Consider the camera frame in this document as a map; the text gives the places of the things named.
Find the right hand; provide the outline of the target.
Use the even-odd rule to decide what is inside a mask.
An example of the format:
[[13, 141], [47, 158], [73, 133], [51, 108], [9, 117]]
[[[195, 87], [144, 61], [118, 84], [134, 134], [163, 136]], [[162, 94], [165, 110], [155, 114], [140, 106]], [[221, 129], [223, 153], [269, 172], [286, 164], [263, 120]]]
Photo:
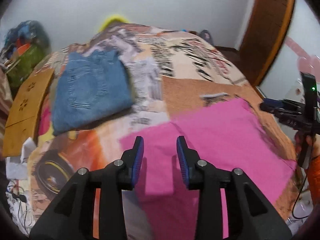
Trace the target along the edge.
[[310, 158], [315, 159], [319, 157], [319, 140], [320, 140], [320, 136], [318, 134], [315, 135], [315, 137], [312, 139], [309, 135], [304, 137], [304, 134], [298, 131], [295, 135], [296, 153], [300, 155], [303, 142], [307, 142], [309, 146], [312, 146], [312, 153], [310, 155]]

